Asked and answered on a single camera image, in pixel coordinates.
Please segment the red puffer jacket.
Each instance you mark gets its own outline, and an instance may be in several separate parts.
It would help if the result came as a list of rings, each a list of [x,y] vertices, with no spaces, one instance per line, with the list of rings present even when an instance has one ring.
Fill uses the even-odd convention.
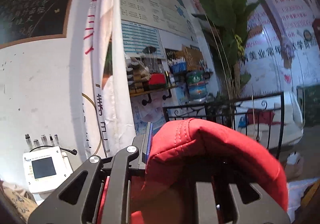
[[[234,223],[230,184],[242,202],[259,199],[257,183],[286,212],[284,170],[262,145],[202,119],[170,121],[151,140],[145,174],[132,178],[131,223],[197,223],[196,182],[212,184],[218,223]]]

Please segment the blue plaid bed sheet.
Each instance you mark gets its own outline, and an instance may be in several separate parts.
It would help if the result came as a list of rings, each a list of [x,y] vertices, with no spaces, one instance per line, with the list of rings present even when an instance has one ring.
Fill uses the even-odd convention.
[[[287,184],[289,195],[287,214],[291,223],[293,223],[296,219],[296,210],[301,205],[301,200],[304,196],[304,193],[317,181],[319,181],[319,178],[309,178],[305,180],[292,181]]]

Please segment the white device with screen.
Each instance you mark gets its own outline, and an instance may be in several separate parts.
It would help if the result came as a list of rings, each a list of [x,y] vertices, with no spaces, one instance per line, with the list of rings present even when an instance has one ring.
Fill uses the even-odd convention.
[[[67,154],[58,146],[26,152],[22,162],[27,187],[32,194],[55,190],[73,173]]]

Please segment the floral beige fabric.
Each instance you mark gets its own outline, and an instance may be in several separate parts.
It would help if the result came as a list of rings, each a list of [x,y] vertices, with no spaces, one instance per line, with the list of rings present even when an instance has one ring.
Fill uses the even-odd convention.
[[[38,207],[32,194],[16,184],[1,181],[1,194],[7,206],[12,207],[14,216],[27,223],[31,213]]]

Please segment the white curtain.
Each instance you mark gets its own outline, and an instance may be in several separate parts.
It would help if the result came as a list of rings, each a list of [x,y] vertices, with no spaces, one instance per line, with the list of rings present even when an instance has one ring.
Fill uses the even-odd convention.
[[[106,158],[136,135],[121,31],[120,0],[91,0],[82,56],[86,157]]]

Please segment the white sofa bed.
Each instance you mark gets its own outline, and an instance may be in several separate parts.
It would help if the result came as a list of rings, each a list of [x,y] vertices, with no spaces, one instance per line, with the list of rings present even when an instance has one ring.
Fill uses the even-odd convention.
[[[266,148],[296,145],[303,137],[303,115],[296,94],[284,93],[284,101],[276,95],[266,99],[237,103],[235,130],[249,136]]]

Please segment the black iron railing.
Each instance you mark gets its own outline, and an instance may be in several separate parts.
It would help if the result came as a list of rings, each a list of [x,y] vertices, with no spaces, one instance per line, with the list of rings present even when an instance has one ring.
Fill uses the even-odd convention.
[[[253,139],[262,143],[263,126],[267,126],[265,148],[279,159],[284,134],[285,93],[250,96],[221,101],[193,102],[185,105],[163,107],[166,122],[189,118],[218,123],[233,130],[253,129]]]

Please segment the dark red cushion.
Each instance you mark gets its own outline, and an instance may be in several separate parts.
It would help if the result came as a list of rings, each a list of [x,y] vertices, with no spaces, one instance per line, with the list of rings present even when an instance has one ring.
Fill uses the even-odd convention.
[[[267,124],[272,125],[274,112],[271,110],[252,110],[247,111],[247,123],[251,124]]]

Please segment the water jug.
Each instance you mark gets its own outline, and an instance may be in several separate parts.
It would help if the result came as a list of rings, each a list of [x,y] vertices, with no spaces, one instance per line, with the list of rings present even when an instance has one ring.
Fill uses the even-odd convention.
[[[191,71],[186,75],[189,97],[191,100],[204,100],[207,96],[203,71]]]

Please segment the red box on shelf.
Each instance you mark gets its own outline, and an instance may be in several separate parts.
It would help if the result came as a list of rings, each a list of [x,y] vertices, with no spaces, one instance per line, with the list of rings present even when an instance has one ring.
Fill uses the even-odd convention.
[[[162,73],[153,73],[150,76],[149,85],[166,85],[165,76]]]

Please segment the green potted plant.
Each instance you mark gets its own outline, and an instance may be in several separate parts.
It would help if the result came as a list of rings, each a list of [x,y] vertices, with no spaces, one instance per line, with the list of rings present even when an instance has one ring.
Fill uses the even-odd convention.
[[[259,2],[247,0],[198,0],[201,10],[194,17],[203,22],[202,32],[209,45],[222,89],[229,99],[241,94],[248,82],[240,75],[247,61],[245,46],[250,30],[247,24]]]

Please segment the black chalkboard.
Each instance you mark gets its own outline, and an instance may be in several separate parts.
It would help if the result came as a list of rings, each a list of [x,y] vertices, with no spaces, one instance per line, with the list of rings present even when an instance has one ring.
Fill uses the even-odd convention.
[[[65,38],[72,0],[1,0],[1,48]]]

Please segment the blue white wall poster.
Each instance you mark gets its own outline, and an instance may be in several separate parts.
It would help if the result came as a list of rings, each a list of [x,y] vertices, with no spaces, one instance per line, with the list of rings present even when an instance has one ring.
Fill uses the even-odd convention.
[[[162,92],[150,94],[151,103],[147,103],[146,106],[143,105],[143,100],[149,100],[147,95],[131,98],[132,114],[137,135],[142,135],[146,132],[148,123],[152,123],[153,134],[166,123],[163,115],[164,100],[162,95]]]

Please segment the wooden wall shelf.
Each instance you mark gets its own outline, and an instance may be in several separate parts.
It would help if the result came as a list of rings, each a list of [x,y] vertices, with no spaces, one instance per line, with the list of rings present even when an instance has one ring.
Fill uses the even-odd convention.
[[[153,90],[150,90],[150,91],[133,93],[133,94],[130,94],[130,97],[131,97],[131,98],[134,98],[134,97],[140,97],[140,96],[143,96],[143,95],[147,95],[148,98],[142,100],[142,105],[143,105],[143,106],[147,106],[147,104],[151,104],[151,103],[152,103],[152,97],[151,97],[151,95],[152,95],[153,93],[158,93],[158,92],[167,91],[168,94],[162,95],[162,99],[163,99],[164,101],[166,101],[167,99],[172,98],[172,92],[171,92],[171,90],[172,90],[172,89],[175,89],[176,87],[177,87],[177,86],[175,85],[175,86],[170,86],[170,87],[166,87],[166,88],[153,89]]]

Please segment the price list wall board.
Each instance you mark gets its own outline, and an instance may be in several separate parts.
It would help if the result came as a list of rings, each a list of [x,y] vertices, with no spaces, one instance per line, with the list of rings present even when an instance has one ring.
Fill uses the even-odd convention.
[[[196,42],[182,0],[120,0],[121,19],[165,30]]]

